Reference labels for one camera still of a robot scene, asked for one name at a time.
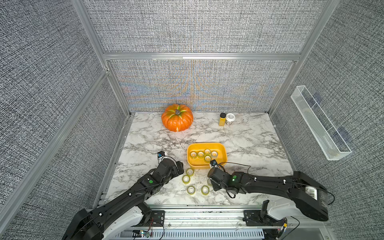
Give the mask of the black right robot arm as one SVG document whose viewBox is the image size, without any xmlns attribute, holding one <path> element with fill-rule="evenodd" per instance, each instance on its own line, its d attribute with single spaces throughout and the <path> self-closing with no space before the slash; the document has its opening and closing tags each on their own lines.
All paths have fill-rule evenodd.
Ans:
<svg viewBox="0 0 384 240">
<path fill-rule="evenodd" d="M 264 177 L 243 172 L 229 174 L 213 167 L 208 178 L 214 191 L 223 189 L 234 196 L 251 193 L 279 196 L 293 201 L 295 207 L 312 220 L 329 220 L 327 188 L 303 172 L 294 171 L 292 176 Z"/>
</svg>

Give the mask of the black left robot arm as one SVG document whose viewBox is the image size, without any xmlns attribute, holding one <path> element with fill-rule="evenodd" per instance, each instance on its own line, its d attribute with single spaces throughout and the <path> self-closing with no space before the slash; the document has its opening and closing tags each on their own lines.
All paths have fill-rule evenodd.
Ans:
<svg viewBox="0 0 384 240">
<path fill-rule="evenodd" d="M 142 217 L 151 210 L 145 201 L 157 194 L 170 180 L 184 174 L 184 164 L 164 157 L 157 168 L 140 177 L 127 191 L 96 209 L 78 211 L 64 233 L 63 240 L 106 240 L 108 228 L 132 208 L 143 207 Z"/>
</svg>

